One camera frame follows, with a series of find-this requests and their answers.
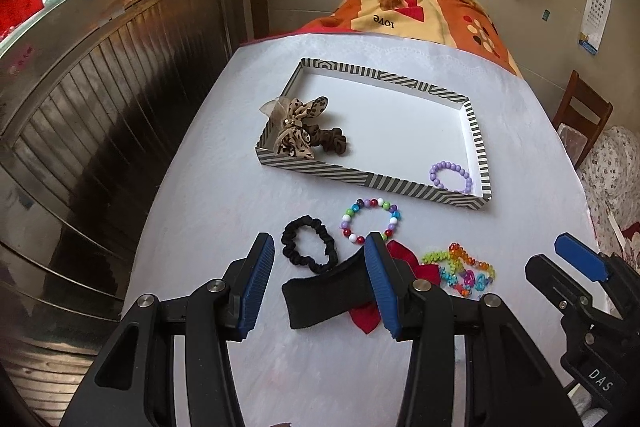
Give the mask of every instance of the orange blanket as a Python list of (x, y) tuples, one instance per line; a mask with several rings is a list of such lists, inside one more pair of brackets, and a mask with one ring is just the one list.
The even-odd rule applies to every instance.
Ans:
[(495, 62), (522, 78), (476, 0), (344, 0), (329, 17), (295, 33), (374, 32), (437, 42)]

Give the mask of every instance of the paw print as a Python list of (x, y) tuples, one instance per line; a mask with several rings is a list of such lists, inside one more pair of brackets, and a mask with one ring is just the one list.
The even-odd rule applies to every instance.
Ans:
[(472, 19), (469, 15), (465, 15), (463, 19), (468, 23), (466, 29), (469, 31), (469, 33), (473, 34), (474, 40), (478, 43), (478, 45), (482, 46), (489, 53), (492, 53), (496, 57), (500, 58), (500, 55), (498, 55), (495, 51), (494, 42), (489, 37), (488, 31), (479, 23), (478, 19)]

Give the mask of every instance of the white tablecloth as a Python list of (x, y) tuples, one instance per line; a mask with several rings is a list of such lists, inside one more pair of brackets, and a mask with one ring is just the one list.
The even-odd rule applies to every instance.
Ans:
[[(463, 210), (260, 165), (254, 146), (266, 119), (258, 108), (281, 93), (302, 57), (370, 66), (466, 94), (486, 145), (492, 201), (481, 210)], [(390, 124), (402, 132), (401, 121)], [(384, 144), (379, 153), (386, 153)], [(124, 309), (143, 293), (161, 299), (189, 295), (221, 277), (230, 261), (244, 257), (258, 232), (269, 232), (276, 259), (257, 325), (247, 340), (229, 346), (246, 425), (395, 425), (410, 343), (396, 343), (382, 325), (364, 335), (348, 314), (292, 331), (280, 289), (293, 277), (311, 275), (280, 253), (280, 235), (289, 221), (304, 214), (321, 219), (335, 233), (343, 261), (356, 251), (337, 230), (344, 209), (358, 198), (374, 196), (388, 196), (398, 204), (402, 221), (396, 239), (417, 255), (446, 249), (455, 241), (476, 259), (493, 264), (497, 280), (490, 291), (504, 299), (563, 383), (568, 381), (559, 363), (565, 346), (561, 314), (527, 283), (524, 266), (532, 255), (548, 254), (603, 307), (601, 288), (553, 253), (562, 232), (596, 248), (580, 182), (525, 81), (483, 58), (430, 42), (304, 35), (238, 50), (162, 182), (140, 240)], [(358, 216), (358, 226), (365, 232), (367, 227), (378, 230), (380, 219), (380, 214), (366, 212)], [(324, 262), (320, 240), (312, 232), (301, 235), (300, 251)], [(459, 353), (458, 370), (461, 360)], [(184, 361), (178, 357), (176, 365), (179, 373)], [(462, 399), (456, 395), (455, 425), (462, 421)], [(178, 425), (185, 426), (180, 382), (176, 400)]]

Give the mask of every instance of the wooden chair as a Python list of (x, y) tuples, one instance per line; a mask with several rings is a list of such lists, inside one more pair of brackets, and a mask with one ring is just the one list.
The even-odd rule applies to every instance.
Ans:
[[(600, 121), (598, 123), (593, 123), (591, 120), (577, 112), (570, 105), (572, 98), (579, 100), (587, 106), (600, 118)], [(564, 123), (569, 127), (573, 127), (575, 130), (581, 132), (587, 137), (587, 144), (584, 146), (580, 157), (575, 163), (575, 168), (580, 166), (589, 151), (593, 148), (593, 145), (596, 143), (598, 136), (600, 136), (600, 133), (604, 129), (607, 120), (609, 120), (612, 111), (613, 105), (609, 102), (605, 102), (598, 93), (591, 89), (591, 87), (589, 87), (580, 78), (580, 76), (578, 76), (577, 71), (574, 70), (571, 74), (571, 78), (569, 79), (569, 84), (566, 86), (564, 97), (562, 97), (562, 102), (560, 102), (560, 107), (558, 107), (558, 112), (556, 112), (556, 115), (552, 120), (552, 124), (556, 131), (558, 130), (559, 125)]]

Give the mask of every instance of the brown scrunchie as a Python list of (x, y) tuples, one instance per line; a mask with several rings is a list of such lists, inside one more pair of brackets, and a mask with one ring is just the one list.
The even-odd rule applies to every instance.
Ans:
[(324, 152), (335, 151), (339, 156), (347, 150), (347, 137), (342, 134), (339, 127), (334, 127), (331, 131), (320, 129), (317, 125), (305, 125), (304, 129), (311, 138), (311, 147), (322, 146)]

